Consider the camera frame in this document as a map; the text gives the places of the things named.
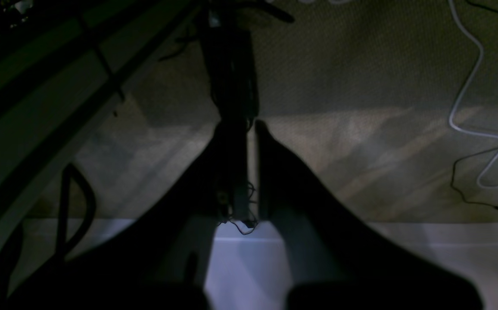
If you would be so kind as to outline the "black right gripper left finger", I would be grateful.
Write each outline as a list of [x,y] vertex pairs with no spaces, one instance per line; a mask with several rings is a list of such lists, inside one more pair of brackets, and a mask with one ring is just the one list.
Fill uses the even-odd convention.
[[220,121],[204,151],[143,216],[67,262],[54,258],[9,310],[207,310],[216,229],[249,219],[247,121]]

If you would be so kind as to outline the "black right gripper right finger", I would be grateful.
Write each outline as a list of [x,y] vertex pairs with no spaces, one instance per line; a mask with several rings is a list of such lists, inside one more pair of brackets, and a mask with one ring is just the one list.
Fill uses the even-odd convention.
[[259,217],[282,237],[294,286],[289,310],[481,310],[464,277],[390,241],[351,213],[264,121]]

